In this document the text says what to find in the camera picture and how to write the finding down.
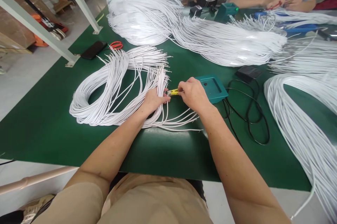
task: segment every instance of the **shoe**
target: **shoe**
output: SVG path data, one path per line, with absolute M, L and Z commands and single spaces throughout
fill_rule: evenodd
M 20 210 L 24 211 L 24 219 L 21 224 L 30 224 L 38 211 L 54 197 L 55 195 L 48 194 L 20 207 Z

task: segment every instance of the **person's hand holding wire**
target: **person's hand holding wire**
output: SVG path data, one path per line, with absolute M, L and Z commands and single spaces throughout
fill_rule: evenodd
M 200 81 L 194 77 L 191 77 L 186 82 L 180 82 L 178 92 L 185 104 L 199 115 L 204 111 L 208 111 L 209 107 L 213 106 L 208 100 L 205 89 Z
M 282 6 L 286 0 L 263 0 L 262 7 L 266 8 L 266 10 L 275 10 Z
M 302 3 L 303 0 L 286 0 L 284 3 L 285 9 L 290 11 L 296 11 L 297 6 Z
M 171 97 L 168 97 L 166 93 L 163 94 L 163 97 L 157 95 L 157 88 L 149 90 L 146 95 L 144 102 L 140 106 L 140 110 L 144 112 L 147 116 L 152 114 L 160 105 L 166 104 L 171 100 Z

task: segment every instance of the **teal box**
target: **teal box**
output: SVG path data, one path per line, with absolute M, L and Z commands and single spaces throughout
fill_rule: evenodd
M 238 13 L 239 7 L 234 3 L 223 3 L 220 5 L 217 15 L 214 18 L 214 21 L 220 23 L 229 22 L 229 15 L 233 17 Z
M 198 79 L 203 85 L 207 97 L 212 104 L 220 102 L 228 96 L 225 87 L 216 75 L 206 75 L 196 77 L 196 79 Z

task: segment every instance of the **red handle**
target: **red handle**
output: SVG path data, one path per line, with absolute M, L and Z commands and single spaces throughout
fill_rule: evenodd
M 110 44 L 110 47 L 112 47 L 114 50 L 119 50 L 123 48 L 123 44 L 120 41 L 114 41 Z

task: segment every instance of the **beige shirt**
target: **beige shirt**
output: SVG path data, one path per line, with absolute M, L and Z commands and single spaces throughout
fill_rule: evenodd
M 212 223 L 207 206 L 185 179 L 129 173 L 106 201 L 94 183 L 74 184 L 57 194 L 33 224 Z

